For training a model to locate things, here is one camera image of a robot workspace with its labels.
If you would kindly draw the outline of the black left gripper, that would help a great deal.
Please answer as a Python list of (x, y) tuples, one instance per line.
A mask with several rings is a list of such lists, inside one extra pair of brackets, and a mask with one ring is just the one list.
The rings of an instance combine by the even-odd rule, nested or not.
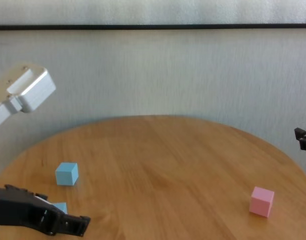
[(91, 218), (73, 216), (33, 192), (7, 185), (0, 188), (0, 226), (21, 226), (46, 235), (60, 233), (83, 237)]

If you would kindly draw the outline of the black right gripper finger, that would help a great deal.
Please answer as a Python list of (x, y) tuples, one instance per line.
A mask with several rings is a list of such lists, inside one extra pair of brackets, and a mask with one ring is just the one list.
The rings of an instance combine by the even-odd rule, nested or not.
[(301, 128), (294, 129), (295, 138), (299, 142), (300, 149), (306, 151), (306, 131)]

